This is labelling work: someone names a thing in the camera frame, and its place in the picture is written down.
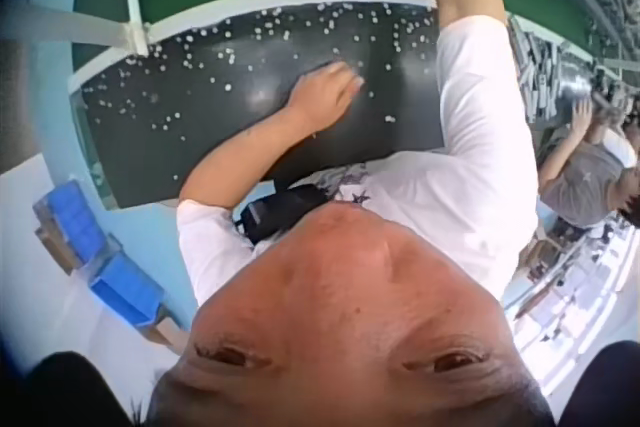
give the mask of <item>blue bin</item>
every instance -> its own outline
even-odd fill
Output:
[[[68,244],[82,262],[89,262],[107,244],[107,237],[75,180],[53,189],[47,206]]]
[[[153,324],[164,297],[162,287],[122,252],[107,261],[90,288],[134,327]]]

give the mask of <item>light blue panel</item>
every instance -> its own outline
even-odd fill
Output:
[[[73,0],[33,1],[62,10],[73,7]],[[149,205],[106,211],[91,181],[73,124],[67,93],[67,79],[72,73],[71,46],[64,42],[34,44],[29,69],[30,114],[53,182],[78,180],[100,226],[122,242],[127,255],[165,289],[167,307],[188,328],[197,304],[178,248],[175,209]]]

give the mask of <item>black bag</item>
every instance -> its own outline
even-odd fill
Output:
[[[327,193],[313,184],[276,192],[247,205],[240,214],[244,234],[256,245],[286,232],[313,209],[329,202]]]

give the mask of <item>white t-shirt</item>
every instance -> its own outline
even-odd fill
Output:
[[[533,144],[506,27],[485,16],[448,26],[437,69],[446,153],[400,152],[305,182],[338,182],[336,199],[411,228],[500,298],[538,224]],[[274,242],[254,248],[219,207],[185,201],[177,218],[200,305]]]

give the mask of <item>man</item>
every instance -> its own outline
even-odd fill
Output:
[[[504,7],[437,1],[447,155],[343,171],[337,202],[254,249],[230,211],[348,109],[364,80],[337,63],[191,173],[177,215],[201,307],[152,424],[552,424],[498,301],[537,224]]]
[[[576,227],[615,211],[640,226],[640,132],[629,125],[625,138],[592,116],[590,100],[574,106],[569,135],[540,168],[540,200]]]

